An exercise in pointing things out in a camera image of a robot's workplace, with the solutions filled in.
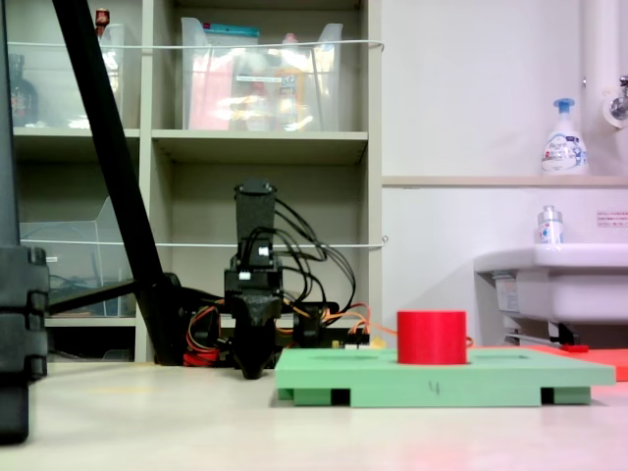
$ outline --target wooden shelf board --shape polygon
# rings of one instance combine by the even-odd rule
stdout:
[[[46,318],[46,327],[135,327],[134,317]]]
[[[337,10],[360,8],[361,0],[175,0],[180,8],[230,10]]]
[[[90,130],[14,128],[19,162],[96,162]],[[131,158],[139,158],[139,130],[125,130]]]
[[[382,177],[384,188],[412,187],[628,187],[628,176],[522,176],[522,177],[440,177],[440,176],[408,176]]]
[[[356,165],[367,132],[155,130],[153,140],[175,162],[263,165]]]

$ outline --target red object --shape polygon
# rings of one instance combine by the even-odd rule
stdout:
[[[561,345],[560,349],[568,353],[586,353],[589,351],[588,345]]]
[[[464,311],[398,311],[397,361],[407,365],[464,365]]]
[[[98,38],[101,38],[105,32],[105,27],[109,25],[111,21],[111,16],[109,14],[109,10],[106,8],[99,8],[96,10],[96,19],[94,23],[96,24],[96,34]]]
[[[188,351],[183,354],[183,366],[214,366],[219,357],[218,349],[203,353]]]

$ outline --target red cylinder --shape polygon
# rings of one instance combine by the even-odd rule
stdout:
[[[407,365],[467,362],[464,311],[398,311],[397,361]]]

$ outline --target white wire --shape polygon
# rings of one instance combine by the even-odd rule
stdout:
[[[48,42],[15,42],[9,41],[7,42],[10,46],[26,46],[26,47],[66,47],[65,44],[55,44]],[[147,46],[147,45],[125,45],[125,46],[116,46],[116,45],[105,45],[101,46],[103,49],[167,49],[167,50],[181,50],[181,49],[255,49],[255,48],[271,48],[271,47],[300,47],[300,46],[318,46],[321,44],[373,44],[382,46],[382,52],[384,52],[384,48],[386,47],[384,41],[376,41],[371,39],[346,39],[342,41],[324,41],[324,42],[298,42],[291,44],[250,44],[246,46]]]
[[[331,248],[382,248],[386,245],[388,238],[383,243],[330,243]],[[38,240],[26,238],[24,243],[63,243],[67,245],[124,245],[122,242],[96,242],[91,240]],[[237,248],[235,243],[155,243],[158,247],[182,247],[182,248]],[[275,248],[287,248],[283,244],[273,245]],[[299,248],[315,248],[314,244],[306,243],[297,245]]]
[[[526,341],[530,341],[532,343],[539,343],[541,345],[553,346],[553,347],[558,348],[558,345],[556,343],[554,343],[552,341],[549,341],[549,340],[541,339],[541,338],[538,338],[538,337],[524,336],[524,335],[521,335],[521,334],[511,334],[511,333],[504,334],[503,336],[505,338],[512,337],[514,339],[526,340]]]

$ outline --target dark bottle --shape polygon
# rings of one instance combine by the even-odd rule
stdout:
[[[96,24],[96,35],[98,36],[98,41],[102,38],[102,35],[105,32],[105,27],[109,25],[111,21],[111,16],[109,14],[109,10],[106,8],[99,8],[96,10],[96,19],[94,23]]]
[[[11,83],[11,113],[13,126],[34,125],[38,120],[37,92],[24,80],[24,56],[9,54],[9,81]]]

